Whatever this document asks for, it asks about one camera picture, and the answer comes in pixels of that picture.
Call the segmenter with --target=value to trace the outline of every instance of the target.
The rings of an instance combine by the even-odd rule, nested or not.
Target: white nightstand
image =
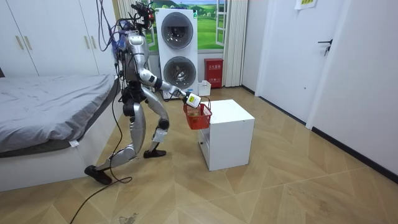
[[[254,117],[234,100],[212,101],[211,112],[210,127],[198,130],[209,170],[248,164]]]

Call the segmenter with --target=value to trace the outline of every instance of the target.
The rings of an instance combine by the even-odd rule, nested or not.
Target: window curtain
[[[136,11],[132,9],[131,4],[135,4],[136,0],[118,0],[120,18],[130,18],[129,12],[132,16]]]
[[[223,85],[242,84],[248,0],[228,1],[224,43]]]

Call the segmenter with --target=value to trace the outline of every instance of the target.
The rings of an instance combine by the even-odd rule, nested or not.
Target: fire extinguisher box
[[[221,88],[223,81],[223,59],[205,59],[205,80],[211,83],[211,88]]]

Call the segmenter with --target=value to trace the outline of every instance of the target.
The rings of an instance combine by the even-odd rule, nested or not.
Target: white cabinet
[[[80,0],[81,10],[86,22],[88,35],[90,36],[91,46],[93,48],[95,60],[100,74],[115,74],[114,69],[114,59],[112,54],[112,46],[110,45],[105,52],[100,49],[100,42],[102,49],[105,48],[106,43],[102,38],[102,33],[100,32],[100,38],[98,39],[98,15],[96,1],[94,0]],[[112,1],[103,1],[103,7],[105,11],[106,18],[110,26],[112,27],[116,23],[114,16]],[[103,18],[103,30],[105,42],[109,40],[108,26]]]
[[[0,68],[5,77],[37,76],[27,46],[6,0],[0,0]]]
[[[210,127],[198,131],[209,170],[248,164],[254,117],[234,100],[212,101],[211,112]]]
[[[8,0],[40,76],[98,74],[78,0]]]

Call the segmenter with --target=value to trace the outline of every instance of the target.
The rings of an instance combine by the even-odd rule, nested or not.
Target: gray bedsheet
[[[113,75],[0,78],[0,152],[78,139],[113,83]]]

